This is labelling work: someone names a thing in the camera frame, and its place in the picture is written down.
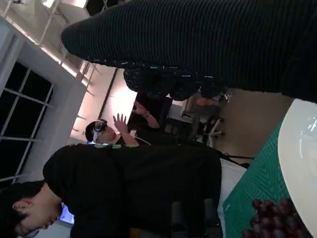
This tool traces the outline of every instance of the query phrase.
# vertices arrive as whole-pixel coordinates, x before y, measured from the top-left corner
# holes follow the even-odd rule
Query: table
[[[282,124],[276,126],[251,166],[223,204],[226,237],[240,238],[255,213],[253,199],[272,200],[289,197],[278,160],[277,141]]]

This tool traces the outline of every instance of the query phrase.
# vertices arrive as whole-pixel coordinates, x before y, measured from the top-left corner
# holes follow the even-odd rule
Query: ear
[[[12,206],[13,210],[20,212],[24,214],[27,209],[32,207],[32,203],[27,200],[20,200],[18,202],[15,202]]]

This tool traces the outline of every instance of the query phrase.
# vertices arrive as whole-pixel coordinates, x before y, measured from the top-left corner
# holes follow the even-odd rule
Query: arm
[[[154,116],[150,114],[150,112],[146,112],[144,115],[142,115],[148,122],[148,126],[153,128],[153,129],[158,129],[159,128],[159,123],[155,119]]]
[[[139,145],[139,143],[128,132],[121,133],[121,136],[126,145]]]
[[[128,126],[127,126],[127,117],[124,117],[123,119],[123,114],[117,115],[117,118],[113,116],[114,120],[114,126],[117,128],[117,130],[121,133],[121,136],[125,142],[126,145],[139,145],[139,143],[130,135],[128,131]]]
[[[142,104],[140,104],[139,102],[135,101],[134,105],[136,106],[137,109],[136,110],[132,110],[133,113],[136,113],[138,115],[143,116],[147,120],[147,123],[148,123],[149,127],[154,128],[154,129],[159,128],[158,121],[155,119],[154,116],[152,116],[150,114],[149,111],[147,111],[147,109],[145,107],[143,107]]]

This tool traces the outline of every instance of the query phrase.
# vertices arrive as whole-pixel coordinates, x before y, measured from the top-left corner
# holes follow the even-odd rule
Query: ceiling light
[[[51,8],[55,0],[42,0],[42,4],[48,8]]]
[[[62,0],[62,3],[73,5],[80,8],[85,8],[88,0]]]

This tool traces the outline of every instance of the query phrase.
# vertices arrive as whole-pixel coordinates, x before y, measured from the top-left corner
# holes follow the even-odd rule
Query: cable
[[[135,136],[134,138],[137,138],[137,139],[139,139],[139,140],[142,140],[143,142],[147,143],[148,145],[151,145],[149,142],[147,142],[147,141],[145,141],[145,140],[143,140],[143,139],[141,139],[141,138],[138,138],[137,136]]]

